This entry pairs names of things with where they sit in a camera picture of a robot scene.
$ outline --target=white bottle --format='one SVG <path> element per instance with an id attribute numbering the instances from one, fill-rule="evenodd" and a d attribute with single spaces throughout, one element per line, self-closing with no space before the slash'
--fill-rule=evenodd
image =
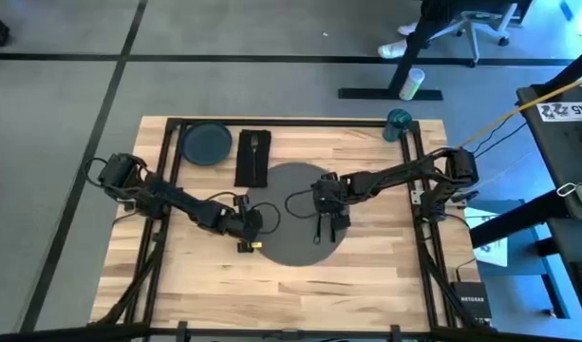
<path id="1" fill-rule="evenodd" d="M 408 76 L 404 82 L 403 88 L 399 97 L 405 101 L 413 100 L 413 96 L 422 85 L 423 79 L 425 78 L 425 72 L 419 68 L 412 68 L 408 71 Z"/>

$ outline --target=fork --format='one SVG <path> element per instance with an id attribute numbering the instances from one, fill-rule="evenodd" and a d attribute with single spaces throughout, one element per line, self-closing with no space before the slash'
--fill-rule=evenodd
<path id="1" fill-rule="evenodd" d="M 256 134 L 251 136 L 251 149 L 253 151 L 253 181 L 256 181 L 256 148 L 259 146 L 259 139 Z"/>

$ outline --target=person's foot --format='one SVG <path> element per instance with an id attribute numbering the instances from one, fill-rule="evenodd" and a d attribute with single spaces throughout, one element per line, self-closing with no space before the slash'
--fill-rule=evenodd
<path id="1" fill-rule="evenodd" d="M 415 22 L 413 24 L 409 24 L 409 25 L 402 25 L 401 27 L 398 28 L 398 32 L 401 35 L 409 35 L 409 34 L 415 32 L 416 28 L 417 28 L 417 22 Z"/>
<path id="2" fill-rule="evenodd" d="M 406 51 L 406 40 L 405 39 L 403 39 L 400 42 L 380 46 L 377 49 L 377 52 L 379 53 L 379 55 L 385 59 L 403 57 L 405 51 Z"/>

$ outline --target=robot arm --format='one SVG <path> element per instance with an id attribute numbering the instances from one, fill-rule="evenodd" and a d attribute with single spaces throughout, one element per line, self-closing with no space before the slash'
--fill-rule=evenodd
<path id="1" fill-rule="evenodd" d="M 248 198 L 236 196 L 238 211 L 215 200 L 202 200 L 187 194 L 160 175 L 146 171 L 142 159 L 129 154 L 113 154 L 97 178 L 107 196 L 119 202 L 132 201 L 140 214 L 161 219 L 167 206 L 174 206 L 189 216 L 199 228 L 240 239 L 238 252 L 252 252 L 252 244 L 263 224 L 256 209 L 246 210 Z M 141 171 L 146 171 L 144 179 Z"/>
<path id="2" fill-rule="evenodd" d="M 446 158 L 445 172 L 435 166 L 435 160 Z M 332 216 L 332 224 L 341 220 L 349 226 L 347 206 L 369 200 L 382 190 L 417 180 L 436 181 L 437 185 L 421 195 L 421 214 L 425 219 L 438 220 L 444 204 L 462 187 L 479 181 L 474 155 L 464 149 L 441 148 L 423 158 L 379 172 L 361 171 L 338 177 L 336 173 L 322 176 L 311 186 L 316 211 Z"/>

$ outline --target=wooden table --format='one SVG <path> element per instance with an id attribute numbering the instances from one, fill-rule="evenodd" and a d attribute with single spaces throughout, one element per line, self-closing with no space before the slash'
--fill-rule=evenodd
<path id="1" fill-rule="evenodd" d="M 134 154 L 152 170 L 158 163 L 166 120 L 144 117 L 141 121 Z M 446 145 L 442 121 L 420 121 L 420 125 L 426 153 Z M 241 129 L 254 127 L 229 128 L 236 139 Z M 403 162 L 400 145 L 385 142 L 381 128 L 257 129 L 272 132 L 270 166 L 310 162 L 342 175 Z M 176 136 L 172 141 L 174 149 Z M 182 161 L 177 186 L 202 199 L 225 190 L 245 193 L 246 188 L 233 187 L 234 143 L 230 158 L 214 167 Z M 448 212 L 462 216 L 458 210 Z M 198 229 L 186 215 L 173 210 L 152 326 L 173 328 L 186 320 L 192 328 L 388 331 L 390 324 L 398 324 L 405 332 L 429 331 L 407 187 L 384 190 L 377 198 L 353 206 L 351 219 L 346 238 L 331 256 L 313 266 L 289 267 L 258 252 L 238 254 L 235 239 Z M 134 216 L 113 228 L 92 319 L 102 317 L 130 283 L 143 223 L 144 218 Z M 447 273 L 454 279 L 455 268 L 474 257 L 468 230 L 450 218 L 440 223 L 440 231 Z M 476 267 L 476 263 L 462 267 L 462 279 L 478 281 Z M 439 321 L 444 322 L 441 294 L 436 285 L 434 289 Z"/>

